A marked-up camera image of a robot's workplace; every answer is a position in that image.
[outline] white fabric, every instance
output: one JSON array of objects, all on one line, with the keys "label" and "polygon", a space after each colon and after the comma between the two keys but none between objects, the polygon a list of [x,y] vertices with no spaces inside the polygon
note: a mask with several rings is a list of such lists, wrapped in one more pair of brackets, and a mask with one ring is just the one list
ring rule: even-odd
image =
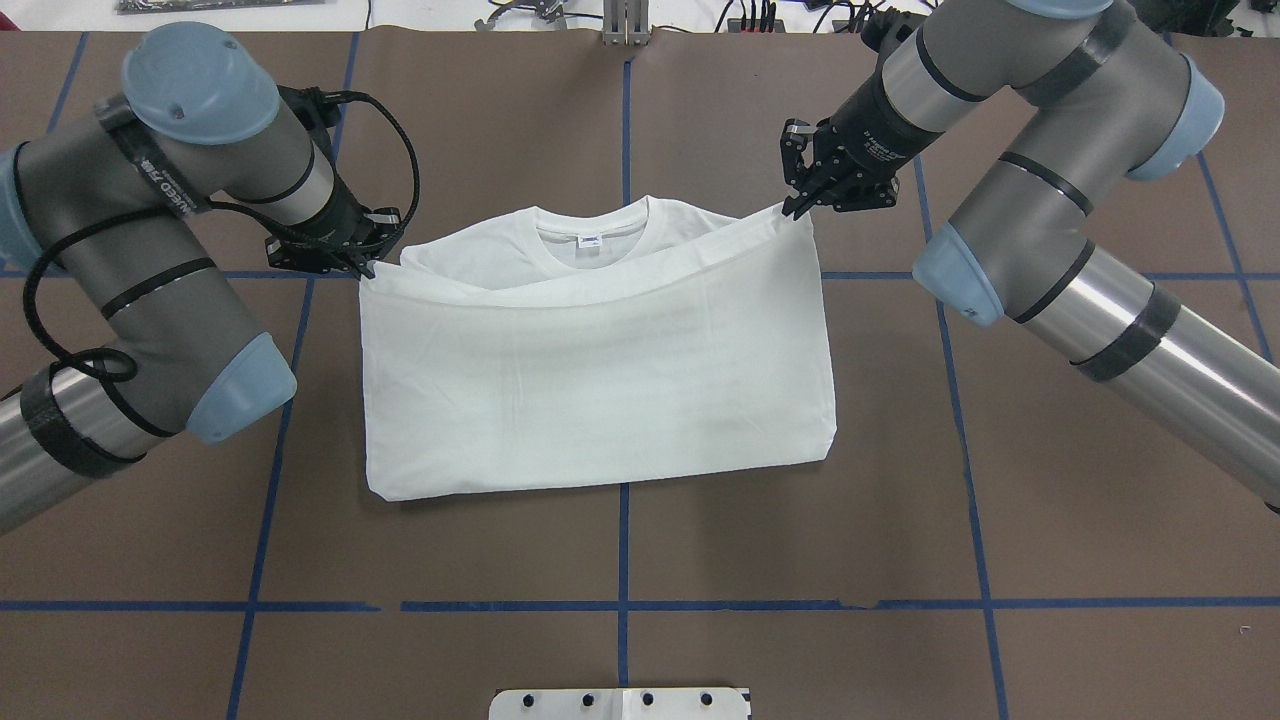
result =
[{"label": "white fabric", "polygon": [[366,474],[387,500],[827,455],[808,217],[648,197],[594,219],[527,209],[402,263],[360,284]]}]

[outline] white metal plate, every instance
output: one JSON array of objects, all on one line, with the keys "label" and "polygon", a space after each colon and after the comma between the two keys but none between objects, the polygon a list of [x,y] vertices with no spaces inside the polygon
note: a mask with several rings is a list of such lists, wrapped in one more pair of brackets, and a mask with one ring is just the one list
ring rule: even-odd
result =
[{"label": "white metal plate", "polygon": [[735,688],[502,691],[489,720],[750,720],[750,697]]}]

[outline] white cloth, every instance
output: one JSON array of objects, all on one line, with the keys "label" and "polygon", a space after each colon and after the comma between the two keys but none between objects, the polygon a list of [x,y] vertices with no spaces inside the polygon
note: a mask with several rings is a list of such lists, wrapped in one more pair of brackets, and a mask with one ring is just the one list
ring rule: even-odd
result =
[{"label": "white cloth", "polygon": [[831,447],[808,217],[733,220],[649,197],[593,219],[534,208],[402,263],[360,284],[366,474],[387,500],[786,465]]}]

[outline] white t-shirt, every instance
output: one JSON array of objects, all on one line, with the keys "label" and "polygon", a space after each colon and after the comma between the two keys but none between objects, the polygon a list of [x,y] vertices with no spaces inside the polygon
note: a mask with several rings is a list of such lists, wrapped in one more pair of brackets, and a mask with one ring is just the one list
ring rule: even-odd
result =
[{"label": "white t-shirt", "polygon": [[360,286],[366,474],[387,500],[826,457],[808,218],[526,209],[401,258]]}]

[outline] robotic arm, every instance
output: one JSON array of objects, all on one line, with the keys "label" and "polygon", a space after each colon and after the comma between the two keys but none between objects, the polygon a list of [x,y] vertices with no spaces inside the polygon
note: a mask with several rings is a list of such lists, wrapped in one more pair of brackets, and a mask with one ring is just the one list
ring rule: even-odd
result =
[{"label": "robotic arm", "polygon": [[1190,58],[1124,0],[947,0],[864,40],[881,60],[858,92],[817,127],[786,123],[783,211],[893,205],[902,165],[1014,87],[1038,113],[913,277],[979,325],[1023,324],[1280,512],[1280,372],[1080,233],[1117,182],[1172,172],[1216,132],[1222,97]]},{"label": "robotic arm", "polygon": [[[0,402],[0,533],[183,429],[216,443],[293,397],[288,363],[183,218],[244,213],[273,233],[273,266],[371,277],[412,217],[362,206],[334,172],[338,105],[390,118],[376,100],[278,88],[200,23],[147,33],[122,81],[93,115],[0,155],[0,256],[31,268],[24,313],[58,357]],[[210,201],[218,191],[237,202]],[[116,332],[108,347],[70,354],[44,329],[51,263]]]}]

